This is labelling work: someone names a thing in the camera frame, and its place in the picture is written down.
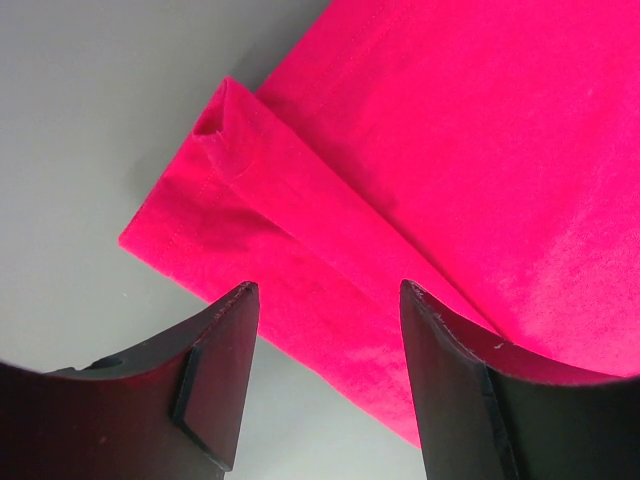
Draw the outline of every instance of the gray background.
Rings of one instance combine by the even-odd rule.
[[[0,357],[84,367],[202,308],[116,245],[220,79],[327,0],[0,0]],[[420,479],[421,455],[259,341],[230,480]]]

